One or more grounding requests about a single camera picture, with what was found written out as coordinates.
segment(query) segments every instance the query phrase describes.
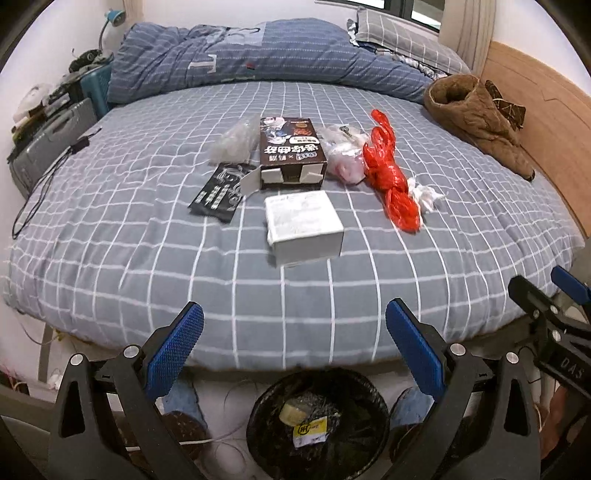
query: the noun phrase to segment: blue lamp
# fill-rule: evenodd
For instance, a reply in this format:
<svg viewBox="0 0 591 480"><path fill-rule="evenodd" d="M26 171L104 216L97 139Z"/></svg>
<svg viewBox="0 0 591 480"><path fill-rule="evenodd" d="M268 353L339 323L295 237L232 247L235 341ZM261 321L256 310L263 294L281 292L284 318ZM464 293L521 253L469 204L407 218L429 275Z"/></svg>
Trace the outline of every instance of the blue lamp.
<svg viewBox="0 0 591 480"><path fill-rule="evenodd" d="M100 31L100 36L99 36L99 49L102 51L103 50L103 34L105 33L105 29L107 28L107 25L111 24L114 27L118 27L120 25L123 25L123 23L125 23L125 10L113 10L112 8L105 13L105 18L107 19L105 21L105 25L103 25L103 29Z"/></svg>

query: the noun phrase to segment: window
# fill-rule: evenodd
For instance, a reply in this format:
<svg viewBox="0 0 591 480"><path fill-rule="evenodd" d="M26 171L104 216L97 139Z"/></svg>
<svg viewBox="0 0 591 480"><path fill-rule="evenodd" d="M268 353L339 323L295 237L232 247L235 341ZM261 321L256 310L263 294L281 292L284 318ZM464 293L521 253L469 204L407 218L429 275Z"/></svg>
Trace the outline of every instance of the window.
<svg viewBox="0 0 591 480"><path fill-rule="evenodd" d="M439 30L443 18L445 0L329 0L349 5L382 10L396 17L419 23L432 30Z"/></svg>

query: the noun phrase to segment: cardboard box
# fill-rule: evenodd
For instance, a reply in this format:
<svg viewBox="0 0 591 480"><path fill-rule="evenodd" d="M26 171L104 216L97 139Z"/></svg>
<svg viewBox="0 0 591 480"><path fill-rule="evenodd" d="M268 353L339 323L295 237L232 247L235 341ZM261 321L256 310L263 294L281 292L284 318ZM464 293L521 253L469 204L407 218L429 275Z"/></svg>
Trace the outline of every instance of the cardboard box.
<svg viewBox="0 0 591 480"><path fill-rule="evenodd" d="M340 255L345 229L324 190L266 198L265 213L278 266Z"/></svg>
<svg viewBox="0 0 591 480"><path fill-rule="evenodd" d="M326 156L309 118L261 119L261 188L320 188Z"/></svg>

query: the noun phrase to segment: red plastic bag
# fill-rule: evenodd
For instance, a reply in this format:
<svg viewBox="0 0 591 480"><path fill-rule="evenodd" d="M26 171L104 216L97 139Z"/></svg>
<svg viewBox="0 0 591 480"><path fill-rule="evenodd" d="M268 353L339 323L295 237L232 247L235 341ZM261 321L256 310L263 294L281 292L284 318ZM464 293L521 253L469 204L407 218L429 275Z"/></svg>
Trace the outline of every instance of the red plastic bag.
<svg viewBox="0 0 591 480"><path fill-rule="evenodd" d="M371 132L373 145L363 146L365 175L374 189L385 193L384 208L394 225L404 232L418 232L421 226L418 206L408 196L407 179L394 162L394 130L388 117L379 110L373 110L371 116L379 126Z"/></svg>

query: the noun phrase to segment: blue gripper pad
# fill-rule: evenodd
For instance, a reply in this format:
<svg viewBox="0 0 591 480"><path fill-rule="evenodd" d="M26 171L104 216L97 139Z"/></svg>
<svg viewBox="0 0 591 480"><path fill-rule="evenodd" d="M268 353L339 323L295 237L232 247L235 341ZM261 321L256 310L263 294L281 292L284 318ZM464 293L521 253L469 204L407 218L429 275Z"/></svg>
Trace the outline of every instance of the blue gripper pad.
<svg viewBox="0 0 591 480"><path fill-rule="evenodd" d="M566 293L578 305L591 303L591 291L589 287L574 278L564 268L558 265L552 269L550 274L552 283Z"/></svg>
<svg viewBox="0 0 591 480"><path fill-rule="evenodd" d="M168 395L203 333L203 309L194 304L177 323L148 365L144 392L149 400Z"/></svg>
<svg viewBox="0 0 591 480"><path fill-rule="evenodd" d="M418 329L419 325L402 300L395 299L388 303L386 328L392 340L400 350L421 392L439 401L446 390L444 367Z"/></svg>

